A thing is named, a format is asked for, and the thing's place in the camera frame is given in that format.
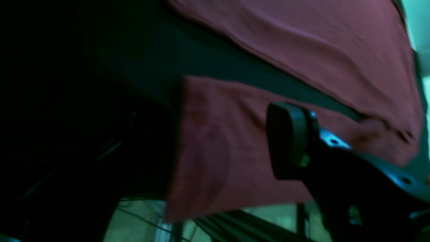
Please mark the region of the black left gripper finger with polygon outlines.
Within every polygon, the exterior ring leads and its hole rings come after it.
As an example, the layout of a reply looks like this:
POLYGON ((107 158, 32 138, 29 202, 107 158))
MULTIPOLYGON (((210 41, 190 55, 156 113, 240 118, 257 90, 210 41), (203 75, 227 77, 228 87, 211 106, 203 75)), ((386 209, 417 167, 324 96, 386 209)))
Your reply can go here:
POLYGON ((353 150, 308 109, 270 103, 266 131, 275 178, 303 182, 332 241, 429 241, 429 186, 353 150))

